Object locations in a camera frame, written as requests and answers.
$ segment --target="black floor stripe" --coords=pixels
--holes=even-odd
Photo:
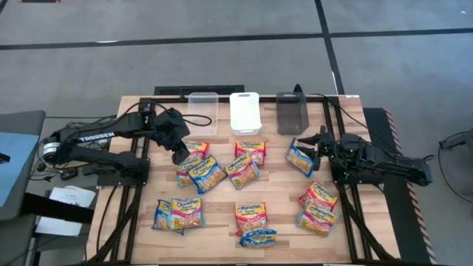
[[[322,35],[325,41],[325,48],[327,49],[328,61],[330,68],[332,69],[333,77],[335,78],[335,86],[337,93],[340,95],[345,94],[343,83],[341,82],[340,70],[338,69],[337,58],[335,51],[333,50],[332,40],[330,38],[330,32],[328,30],[327,19],[325,18],[324,8],[322,7],[321,0],[315,0],[317,6],[317,13],[319,14],[320,26],[322,28]]]
[[[226,41],[266,41],[266,40],[299,40],[310,38],[322,38],[321,33],[288,33],[267,35],[233,35],[220,37],[196,37],[196,38],[163,38],[130,41],[89,41],[71,42],[57,44],[4,44],[0,50],[42,50],[60,48],[84,48],[84,47],[122,47],[135,45],[157,45],[157,44],[198,44]]]
[[[331,33],[332,38],[353,38],[353,37],[384,37],[384,36],[412,36],[412,35],[442,35],[473,33],[473,28],[443,29],[443,30],[389,30],[374,32],[356,33]]]

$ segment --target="blue notebook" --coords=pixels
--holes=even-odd
[[[38,138],[37,135],[0,132],[0,152],[10,156],[8,163],[0,163],[0,207],[10,195]]]

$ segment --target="clear plastic container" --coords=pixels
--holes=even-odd
[[[191,136],[213,136],[217,134],[219,117],[219,95],[215,92],[194,92],[188,96],[187,113],[189,115],[205,115],[212,119],[208,126],[195,126],[187,123]],[[208,120],[202,117],[186,117],[197,124],[206,124]]]

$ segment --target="plastic bin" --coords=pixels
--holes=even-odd
[[[307,100],[302,92],[280,92],[276,96],[278,133],[299,135],[309,127]]]
[[[213,136],[217,134],[219,118],[219,95],[215,92],[194,92],[188,96],[187,113],[189,115],[205,115],[212,119],[208,126],[195,126],[187,123],[191,136]],[[185,117],[198,124],[206,124],[208,120],[202,117]]]
[[[259,95],[255,92],[230,95],[230,126],[236,136],[258,134],[261,129]]]

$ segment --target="white plastic container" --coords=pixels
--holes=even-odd
[[[230,127],[236,136],[258,134],[261,129],[259,95],[255,92],[230,95]]]

